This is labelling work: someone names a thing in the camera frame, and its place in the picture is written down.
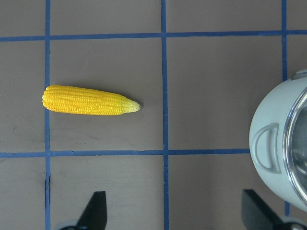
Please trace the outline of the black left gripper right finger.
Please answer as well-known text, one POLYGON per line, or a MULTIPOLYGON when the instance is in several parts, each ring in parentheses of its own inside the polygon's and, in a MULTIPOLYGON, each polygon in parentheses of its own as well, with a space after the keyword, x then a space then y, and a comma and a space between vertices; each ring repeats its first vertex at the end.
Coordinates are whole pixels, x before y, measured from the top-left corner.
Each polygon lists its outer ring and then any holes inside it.
POLYGON ((247 230, 278 230, 283 221, 252 189, 241 196, 241 219, 247 230))

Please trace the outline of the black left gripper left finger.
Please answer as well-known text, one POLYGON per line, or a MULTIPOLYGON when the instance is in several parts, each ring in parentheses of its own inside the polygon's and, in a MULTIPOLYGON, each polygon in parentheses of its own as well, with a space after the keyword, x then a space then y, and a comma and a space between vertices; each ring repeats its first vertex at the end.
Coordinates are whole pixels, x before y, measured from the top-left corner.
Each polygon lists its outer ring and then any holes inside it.
POLYGON ((104 230, 106 228, 106 193, 94 192, 76 224, 77 230, 104 230))

